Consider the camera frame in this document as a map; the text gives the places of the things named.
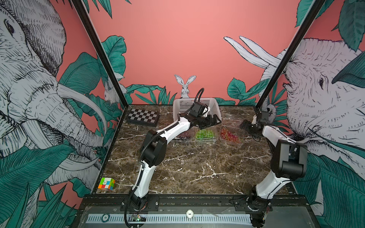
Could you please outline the clear plastic clamshell container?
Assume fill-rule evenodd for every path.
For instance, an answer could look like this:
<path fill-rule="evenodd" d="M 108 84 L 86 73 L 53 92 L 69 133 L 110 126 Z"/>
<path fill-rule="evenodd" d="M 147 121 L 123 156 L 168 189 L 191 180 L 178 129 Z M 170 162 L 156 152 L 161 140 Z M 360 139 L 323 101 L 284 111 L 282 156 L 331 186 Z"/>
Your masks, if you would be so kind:
<path fill-rule="evenodd" d="M 193 131 L 192 130 L 188 130 L 188 131 L 185 131 L 181 134 L 179 134 L 178 136 L 176 136 L 174 138 L 175 141 L 178 141 L 178 142 L 183 142 L 183 141 L 189 141 L 191 140 L 193 137 Z"/>

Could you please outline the purple grape bunch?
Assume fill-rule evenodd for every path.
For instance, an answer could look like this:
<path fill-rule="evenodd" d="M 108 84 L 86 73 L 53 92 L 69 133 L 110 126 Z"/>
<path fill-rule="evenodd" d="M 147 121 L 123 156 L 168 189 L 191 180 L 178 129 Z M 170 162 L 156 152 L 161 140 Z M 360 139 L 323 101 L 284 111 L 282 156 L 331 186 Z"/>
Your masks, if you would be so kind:
<path fill-rule="evenodd" d="M 186 132 L 184 132 L 184 133 L 181 133 L 180 135 L 179 135 L 181 138 L 191 138 L 192 137 L 192 133 L 191 132 L 189 132 L 189 131 L 186 131 Z"/>

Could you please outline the clear plastic clamshell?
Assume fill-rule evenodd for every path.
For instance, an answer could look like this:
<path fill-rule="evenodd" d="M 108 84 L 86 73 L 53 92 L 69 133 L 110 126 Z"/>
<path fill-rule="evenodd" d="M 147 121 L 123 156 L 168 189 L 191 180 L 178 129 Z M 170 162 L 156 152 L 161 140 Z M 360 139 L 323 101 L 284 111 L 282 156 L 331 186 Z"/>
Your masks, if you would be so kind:
<path fill-rule="evenodd" d="M 218 128 L 219 140 L 232 146 L 242 146 L 250 137 L 237 125 L 221 125 Z"/>
<path fill-rule="evenodd" d="M 196 129 L 194 140 L 200 143 L 213 143 L 217 140 L 217 130 L 213 127 Z"/>

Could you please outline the red grape bunch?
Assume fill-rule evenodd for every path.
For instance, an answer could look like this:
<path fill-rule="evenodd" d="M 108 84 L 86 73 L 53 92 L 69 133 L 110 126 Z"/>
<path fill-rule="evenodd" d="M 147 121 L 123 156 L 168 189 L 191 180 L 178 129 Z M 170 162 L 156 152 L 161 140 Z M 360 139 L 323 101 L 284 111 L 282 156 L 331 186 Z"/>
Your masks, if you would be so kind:
<path fill-rule="evenodd" d="M 220 130 L 220 138 L 228 142 L 239 143 L 240 139 L 237 135 L 231 132 L 228 128 L 222 128 Z"/>

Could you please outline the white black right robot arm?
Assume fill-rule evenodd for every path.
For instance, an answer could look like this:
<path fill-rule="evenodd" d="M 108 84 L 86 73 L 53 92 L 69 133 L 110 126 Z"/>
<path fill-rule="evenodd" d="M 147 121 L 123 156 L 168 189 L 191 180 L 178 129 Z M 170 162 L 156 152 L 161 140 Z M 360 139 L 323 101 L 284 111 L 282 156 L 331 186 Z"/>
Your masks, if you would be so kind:
<path fill-rule="evenodd" d="M 253 137 L 265 137 L 274 146 L 271 171 L 252 188 L 249 201 L 270 200 L 284 185 L 305 176 L 308 157 L 305 144 L 289 138 L 272 125 L 252 124 L 244 120 L 240 128 Z"/>

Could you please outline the green grape bunch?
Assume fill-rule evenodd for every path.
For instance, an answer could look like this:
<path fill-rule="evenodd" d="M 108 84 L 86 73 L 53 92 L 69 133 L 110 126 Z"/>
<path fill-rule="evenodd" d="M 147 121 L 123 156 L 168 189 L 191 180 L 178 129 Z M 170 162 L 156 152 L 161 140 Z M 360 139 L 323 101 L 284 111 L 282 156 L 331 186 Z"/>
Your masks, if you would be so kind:
<path fill-rule="evenodd" d="M 202 129 L 196 132 L 195 138 L 198 140 L 210 140 L 215 138 L 215 133 L 210 129 Z"/>

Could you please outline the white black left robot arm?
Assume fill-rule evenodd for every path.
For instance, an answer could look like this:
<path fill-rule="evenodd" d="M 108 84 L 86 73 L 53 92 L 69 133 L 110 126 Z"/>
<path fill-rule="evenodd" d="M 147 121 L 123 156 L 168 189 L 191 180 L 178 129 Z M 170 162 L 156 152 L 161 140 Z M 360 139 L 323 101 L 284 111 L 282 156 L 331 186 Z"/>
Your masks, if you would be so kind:
<path fill-rule="evenodd" d="M 132 187 L 132 198 L 142 199 L 149 192 L 152 176 L 166 155 L 167 145 L 178 135 L 192 127 L 205 129 L 221 124 L 217 115 L 197 116 L 181 114 L 176 121 L 158 131 L 150 130 L 141 147 L 140 170 L 135 185 Z"/>

